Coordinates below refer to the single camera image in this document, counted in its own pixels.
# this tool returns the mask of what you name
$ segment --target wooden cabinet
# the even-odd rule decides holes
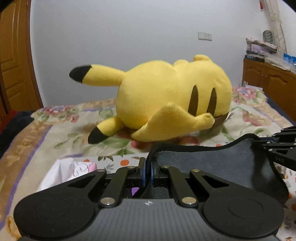
[[[266,71],[264,67],[258,67],[257,63],[252,60],[244,61],[243,80],[246,80],[249,85],[263,88],[267,78]]]
[[[243,80],[262,87],[296,121],[296,75],[267,63],[244,59]]]

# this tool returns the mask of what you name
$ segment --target bed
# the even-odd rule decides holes
[[[87,137],[96,124],[115,115],[115,100],[55,106],[32,114],[34,121],[13,140],[0,160],[0,240],[17,240],[20,234],[13,221],[13,210],[25,196],[36,192],[57,159],[66,157],[122,156],[148,152],[151,143],[129,139],[124,130],[102,143],[89,145]],[[234,88],[230,115],[212,130],[176,138],[182,145],[220,146],[246,133],[271,136],[295,123],[261,90]],[[120,167],[121,159],[111,158],[110,172]],[[281,240],[296,240],[296,173],[279,167],[287,187],[284,222],[278,232]]]

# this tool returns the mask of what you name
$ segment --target wall socket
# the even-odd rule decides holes
[[[212,34],[198,32],[198,39],[212,41]]]

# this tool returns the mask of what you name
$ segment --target brown stripe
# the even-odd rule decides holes
[[[213,124],[212,128],[215,128],[215,127],[223,124],[223,122],[226,120],[226,118],[228,116],[228,113],[226,113],[225,115],[221,115],[221,116],[215,117],[215,123]]]
[[[207,113],[211,113],[212,115],[214,115],[215,109],[216,109],[216,104],[217,104],[217,95],[216,95],[215,88],[213,88],[212,93],[211,93],[211,97],[210,97],[210,101],[209,101],[209,105],[207,107]]]
[[[197,106],[198,106],[198,91],[197,91],[197,87],[195,85],[192,88],[189,107],[188,107],[188,113],[196,116]]]
[[[18,175],[21,173],[29,155],[36,148],[37,143],[49,127],[50,125],[34,120],[15,137],[11,146],[1,158],[0,182],[4,181],[4,183],[0,190],[0,222],[5,218],[6,205],[10,193],[13,192]]]

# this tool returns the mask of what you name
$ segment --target pikachu plush toy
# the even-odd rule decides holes
[[[205,55],[173,65],[155,60],[124,72],[103,65],[74,68],[69,76],[91,86],[119,86],[115,117],[99,123],[88,142],[99,143],[120,129],[135,130],[131,138],[164,141],[222,124],[229,112],[229,78]]]

